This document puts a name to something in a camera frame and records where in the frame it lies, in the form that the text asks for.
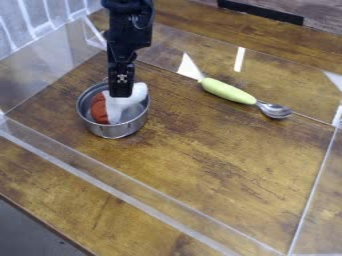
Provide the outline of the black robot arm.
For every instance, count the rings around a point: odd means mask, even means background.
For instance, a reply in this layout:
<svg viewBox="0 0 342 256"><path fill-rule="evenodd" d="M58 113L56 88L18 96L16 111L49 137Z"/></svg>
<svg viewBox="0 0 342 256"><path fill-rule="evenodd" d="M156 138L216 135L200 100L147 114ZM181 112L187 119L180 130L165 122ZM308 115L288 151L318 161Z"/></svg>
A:
<svg viewBox="0 0 342 256"><path fill-rule="evenodd" d="M101 0L109 13L107 36L108 89L111 97L132 95L136 51L151 45L153 0Z"/></svg>

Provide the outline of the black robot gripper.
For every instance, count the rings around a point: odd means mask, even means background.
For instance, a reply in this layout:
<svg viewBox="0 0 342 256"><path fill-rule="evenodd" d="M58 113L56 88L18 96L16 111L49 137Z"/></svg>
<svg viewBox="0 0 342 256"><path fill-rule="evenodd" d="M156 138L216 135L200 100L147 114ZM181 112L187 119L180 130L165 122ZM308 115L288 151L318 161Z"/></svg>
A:
<svg viewBox="0 0 342 256"><path fill-rule="evenodd" d="M132 95L135 52L151 45L155 11L141 9L131 13L109 11L107 30L108 89L109 96L128 98Z"/></svg>

